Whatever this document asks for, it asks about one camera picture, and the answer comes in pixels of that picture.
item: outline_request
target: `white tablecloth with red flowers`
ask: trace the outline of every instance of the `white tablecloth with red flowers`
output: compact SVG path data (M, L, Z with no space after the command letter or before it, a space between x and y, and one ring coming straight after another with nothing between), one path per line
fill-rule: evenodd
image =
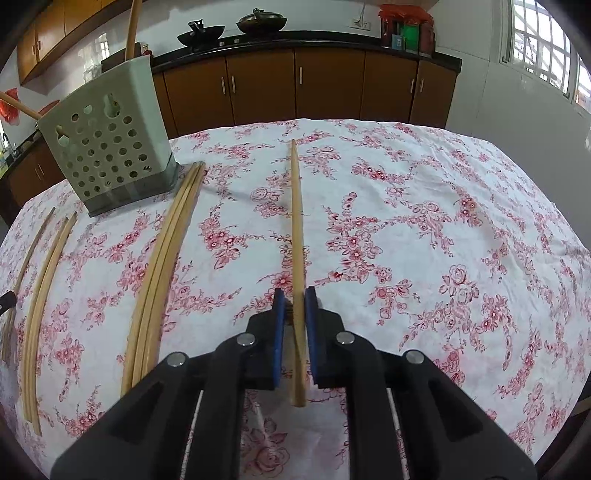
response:
M291 295L292 138L307 284L323 307L378 349L425 352L537 460L591 366L591 259L555 205L482 140L311 120L173 140L180 164L204 160L209 171L171 282L160 358L212 351L270 308L275 287ZM0 365L1 413L47 474L119 398L132 311L174 193L89 218L64 181L24 206L1 246L4 292L56 207L19 293L15 358ZM50 242L74 210L41 327L38 437L22 415L25 317ZM278 393L247 392L241 477L348 479L345 392L310 385L308 406L293 408L289 367L283 374Z

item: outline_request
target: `hole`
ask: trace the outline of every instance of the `hole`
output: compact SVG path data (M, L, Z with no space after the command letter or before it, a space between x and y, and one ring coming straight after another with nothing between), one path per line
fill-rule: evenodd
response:
M109 118L115 118L121 113L121 106L112 93L103 97L103 103L105 104L105 115Z

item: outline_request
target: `power outlet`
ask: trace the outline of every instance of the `power outlet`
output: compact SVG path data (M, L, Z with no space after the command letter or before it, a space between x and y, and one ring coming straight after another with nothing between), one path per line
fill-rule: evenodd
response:
M353 19L351 19L351 22L349 23L349 28L356 28L357 30L369 31L369 30L371 30L371 23L366 22L366 21L359 23L358 18L353 18Z

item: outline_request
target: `metal screw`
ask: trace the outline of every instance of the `metal screw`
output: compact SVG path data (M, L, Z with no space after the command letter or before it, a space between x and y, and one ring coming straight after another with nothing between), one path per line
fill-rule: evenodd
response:
M355 335L351 332L339 332L336 334L336 341L341 345L350 345L355 341Z
M425 356L418 350L410 350L406 354L407 362L410 364L422 364L425 360Z
M255 342L255 340L256 340L256 337L251 333L241 333L240 335L238 335L236 337L236 341L238 342L238 345L242 345L242 346L250 346Z
M168 357L166 357L166 363L168 363L171 367L180 367L186 361L187 355L182 352L173 352Z

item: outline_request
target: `wooden chopstick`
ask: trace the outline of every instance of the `wooden chopstick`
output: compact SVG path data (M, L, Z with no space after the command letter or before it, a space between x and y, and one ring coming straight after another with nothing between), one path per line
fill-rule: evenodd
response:
M142 7L142 0L134 0L129 13L129 24L127 26L127 43L125 44L125 60L134 58L135 34L138 31L139 11Z
M304 318L304 221L301 200L300 162L297 144L291 141L291 258L293 262L294 376L293 405L306 406L306 321Z
M183 205L178 222L176 223L171 241L165 252L164 263L159 278L152 278L152 283L156 283L156 291L154 293L151 310L144 310L144 316L148 314L148 337L144 351L144 359L142 363L142 378L146 376L158 362L158 355L160 353L160 332L162 329L162 318L164 317L164 310L166 308L166 300L168 298L168 291L170 289L170 281L174 273L174 266L178 253L180 252L184 236L187 232L191 220L191 214L195 204L199 198L199 192L203 184L203 178L207 173L205 164L201 164L197 176L193 180L191 190L187 197L187 201Z
M121 380L121 396L125 395L132 387L132 382L134 378L134 364L135 364L135 357L137 354L138 349L138 341L139 341L139 331L141 328L141 322L144 315L144 307L146 303L146 298L148 295L148 290L150 288L150 283L152 281L152 277L154 275L155 264L157 259L160 255L160 251L162 250L164 239L166 237L166 232L170 228L170 224L173 220L174 214L178 209L179 204L183 196L188 193L190 185L192 184L195 176L197 175L197 164L193 164L191 169L185 176L176 196L174 197L174 202L170 207L166 215L166 219L164 221L164 225L160 233L158 234L158 238L156 240L156 244L154 245L154 251L150 256L150 262L148 263L148 268L144 275L144 279L142 282L142 287L139 291L138 300L135 302L134 313L131 320L131 327L129 329L129 335L127 337L127 348L125 351L125 362L123 366L123 378Z
M51 282L53 276L56 273L57 264L60 261L61 253L64 250L64 246L68 240L70 232L76 223L77 212L70 217L63 229L60 229L60 235L56 247L51 253L51 258L47 265L43 279L41 280L41 286L39 289L37 301L35 302L35 310L33 312L33 318L31 319L31 330L30 330L30 348L28 353L27 364L25 367L27 370L25 374L28 376L28 391L23 392L27 395L25 401L28 401L28 412L30 418L27 420L33 423L33 431L35 434L41 436L41 425L39 423L39 410L37 408L37 348L39 346L39 332L41 331L41 322L43 321L43 311L45 310L45 303L47 301L47 295L51 289Z
M33 238L33 242L31 243L29 250L27 251L27 255L25 256L25 260L22 262L21 271L19 272L18 277L17 277L17 281L15 282L14 288L12 289L17 297L18 297L18 292L21 289L22 279L24 278L27 267L29 266L29 262L31 261L33 251L35 250L35 247L39 243L39 240L41 239L41 236L43 235L43 232L45 231L45 228L47 227L47 224L49 223L49 220L51 219L51 217L53 216L53 212L55 212L55 211L56 211L56 208L53 207L51 209L51 211L49 212L49 215L47 215L45 217L45 220L43 220L43 223L39 227L39 230L37 231L37 234ZM6 323L4 324L4 329L2 330L2 360L4 360L4 362L6 362L6 363L10 359L10 349L11 349L10 337L12 334L12 328L14 327L14 317L16 315L17 315L17 308L14 307L13 309L10 310L10 312L8 312L8 318L6 320Z

